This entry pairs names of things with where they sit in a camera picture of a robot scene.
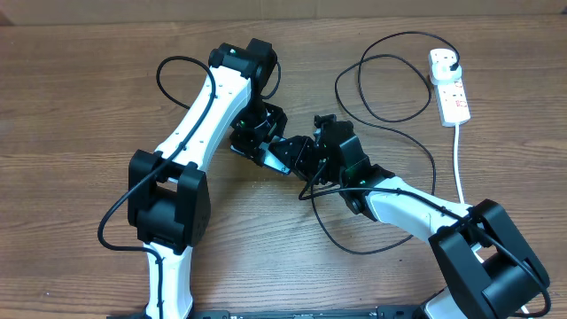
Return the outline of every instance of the white power strip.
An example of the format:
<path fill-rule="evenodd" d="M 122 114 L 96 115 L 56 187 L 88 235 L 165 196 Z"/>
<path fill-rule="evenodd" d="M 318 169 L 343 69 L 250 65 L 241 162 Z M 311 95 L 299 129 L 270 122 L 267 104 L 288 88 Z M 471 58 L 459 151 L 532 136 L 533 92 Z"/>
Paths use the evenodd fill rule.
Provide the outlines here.
<path fill-rule="evenodd" d="M 450 71 L 448 67 L 445 67 L 446 74 L 437 67 L 439 64 L 449 66 L 455 61 L 456 56 L 454 52 L 448 49 L 431 50 L 429 54 L 431 82 L 433 82 L 436 77 L 452 79 L 450 82 L 444 82 L 445 84 L 435 85 L 437 106 L 439 108 L 439 115 L 441 116 L 441 124 L 444 127 L 461 125 L 470 120 L 469 103 L 467 102 L 467 97 L 464 93 L 464 86 L 462 84 L 461 66 L 458 67 L 459 71 L 457 73 L 455 71 Z"/>

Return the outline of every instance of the white power cable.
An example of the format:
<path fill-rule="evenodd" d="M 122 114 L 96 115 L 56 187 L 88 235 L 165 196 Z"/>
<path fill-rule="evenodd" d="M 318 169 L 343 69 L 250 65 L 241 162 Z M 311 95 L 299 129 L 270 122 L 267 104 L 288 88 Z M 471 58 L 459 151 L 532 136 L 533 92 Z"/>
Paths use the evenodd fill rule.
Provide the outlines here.
<path fill-rule="evenodd" d="M 461 176 L 459 175 L 459 124 L 454 126 L 454 144 L 453 144 L 453 171 L 454 182 L 457 185 L 457 194 L 459 202 L 464 204 L 464 196 L 462 195 Z"/>
<path fill-rule="evenodd" d="M 525 314 L 529 314 L 529 313 L 530 313 L 530 312 L 528 311 L 528 308 L 527 308 L 526 306 L 522 306 L 521 309 L 522 309 L 522 312 L 525 313 Z"/>

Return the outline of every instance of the robotic arm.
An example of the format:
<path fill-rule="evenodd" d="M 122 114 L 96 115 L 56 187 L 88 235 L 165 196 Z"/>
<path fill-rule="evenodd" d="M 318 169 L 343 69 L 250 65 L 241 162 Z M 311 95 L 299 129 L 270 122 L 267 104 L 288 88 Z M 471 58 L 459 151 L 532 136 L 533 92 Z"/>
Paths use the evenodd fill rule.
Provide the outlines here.
<path fill-rule="evenodd" d="M 414 318 L 505 318 L 540 292 L 522 269 L 500 253 L 485 263 L 477 261 L 473 249 L 490 244 L 470 232 L 470 222 L 482 225 L 549 286 L 545 269 L 501 206 L 489 200 L 477 206 L 447 202 L 371 165 L 352 122 L 337 121 L 335 115 L 316 116 L 315 139 L 283 138 L 284 112 L 265 103 L 260 95 L 276 63 L 271 44 L 256 39 L 245 50 L 226 43 L 213 50 L 209 66 L 216 81 L 216 97 L 208 115 L 183 151 L 129 199 L 128 222 L 137 228 L 144 246 L 156 250 L 163 259 L 163 300 L 158 300 L 159 269 L 148 254 L 151 296 L 141 317 L 159 319 L 160 303 L 164 318 L 190 315 L 192 247 L 203 237 L 211 213 L 206 171 L 229 127 L 234 129 L 231 149 L 237 154 L 282 174 L 292 172 L 311 184 L 337 183 L 346 190 L 340 195 L 353 213 L 396 225 L 429 242 L 448 289 L 416 307 Z M 207 77 L 174 133 L 155 153 L 136 152 L 128 169 L 129 188 L 179 147 L 210 94 Z M 159 186 L 167 181 L 177 183 L 177 191 Z M 405 196 L 404 191 L 415 196 Z"/>

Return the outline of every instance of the wooden surface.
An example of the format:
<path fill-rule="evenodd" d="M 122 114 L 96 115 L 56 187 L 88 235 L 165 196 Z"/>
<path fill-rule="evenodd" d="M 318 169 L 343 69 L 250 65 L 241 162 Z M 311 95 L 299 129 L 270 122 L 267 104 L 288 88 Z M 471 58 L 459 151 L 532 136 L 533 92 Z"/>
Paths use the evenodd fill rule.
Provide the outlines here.
<path fill-rule="evenodd" d="M 16 26 L 242 19 L 559 14 L 567 0 L 0 0 Z"/>
<path fill-rule="evenodd" d="M 271 100 L 289 118 L 286 135 L 311 135 L 315 114 L 336 113 L 337 74 L 376 39 L 408 29 L 442 35 L 462 54 L 472 121 L 462 127 L 461 175 L 471 204 L 502 203 L 552 279 L 549 318 L 567 317 L 567 19 L 338 19 L 163 23 L 91 27 L 0 28 L 0 317 L 104 318 L 143 309 L 147 261 L 105 250 L 97 226 L 127 189 L 128 161 L 152 151 L 184 110 L 161 96 L 154 73 L 171 55 L 206 61 L 222 42 L 269 41 L 283 67 Z M 392 39 L 374 53 L 400 54 L 427 72 L 440 44 L 417 35 Z M 401 63 L 365 66 L 374 110 L 399 118 L 427 95 Z M 168 66 L 164 85 L 191 101 L 202 70 Z M 359 116 L 354 73 L 340 91 Z M 416 119 L 392 125 L 430 148 L 438 196 L 456 200 L 453 130 L 439 125 L 435 102 Z M 409 141 L 355 124 L 374 163 L 423 190 L 431 166 Z M 212 219 L 193 254 L 197 309 L 331 309 L 412 304 L 445 286 L 430 248 L 412 239 L 372 256 L 338 250 L 310 204 L 298 202 L 297 178 L 260 169 L 221 143 L 208 173 Z M 330 232 L 369 250 L 407 234 L 350 213 L 339 196 L 317 201 Z M 124 207 L 106 237 L 139 245 Z M 541 299 L 530 305 L 542 306 Z"/>

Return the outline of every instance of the black metal bracket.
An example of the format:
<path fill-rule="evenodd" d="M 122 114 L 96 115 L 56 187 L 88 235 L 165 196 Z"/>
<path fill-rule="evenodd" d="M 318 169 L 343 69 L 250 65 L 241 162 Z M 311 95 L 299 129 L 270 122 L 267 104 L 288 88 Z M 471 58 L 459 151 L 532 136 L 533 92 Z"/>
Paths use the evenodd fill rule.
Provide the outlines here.
<path fill-rule="evenodd" d="M 394 177 L 379 165 L 371 165 L 362 149 L 361 141 L 354 134 L 351 121 L 337 121 L 335 114 L 315 116 L 315 140 L 308 136 L 295 136 L 283 142 L 272 143 L 269 150 L 304 181 L 311 181 L 321 169 L 326 168 L 315 184 L 336 183 L 341 187 L 365 187 L 376 185 L 385 178 Z M 364 198 L 368 191 L 344 191 L 340 196 L 355 214 L 364 214 L 373 221 L 374 215 L 366 207 Z"/>
<path fill-rule="evenodd" d="M 470 208 L 470 220 L 443 227 L 429 238 L 447 287 L 455 303 L 468 318 L 508 318 L 540 293 L 525 272 L 505 255 L 495 253 L 480 263 L 470 248 L 489 243 L 468 229 L 481 224 L 486 233 L 532 269 L 549 287 L 549 276 L 532 248 L 502 206 L 490 199 Z"/>
<path fill-rule="evenodd" d="M 244 121 L 248 128 L 255 128 L 262 124 L 267 117 L 266 104 L 260 93 L 266 86 L 274 67 L 277 55 L 272 44 L 258 39 L 252 39 L 246 49 L 223 43 L 218 49 L 213 49 L 209 56 L 209 66 L 225 66 L 240 72 L 242 77 L 250 79 L 252 94 L 248 105 L 237 115 L 231 123 L 233 128 L 240 121 Z"/>
<path fill-rule="evenodd" d="M 261 148 L 262 143 L 269 144 L 275 136 L 282 137 L 287 124 L 287 116 L 281 107 L 264 103 L 267 116 L 265 120 L 255 127 L 250 126 L 250 121 L 240 120 L 230 134 L 231 145 L 247 159 L 258 166 L 263 166 L 265 150 Z"/>
<path fill-rule="evenodd" d="M 128 167 L 128 187 L 138 184 L 163 160 L 159 153 L 138 150 Z M 158 186 L 168 178 L 177 180 L 177 192 Z M 175 253 L 198 243 L 210 215 L 206 174 L 194 163 L 186 167 L 170 163 L 128 200 L 128 223 L 137 228 L 138 239 L 170 247 Z"/>

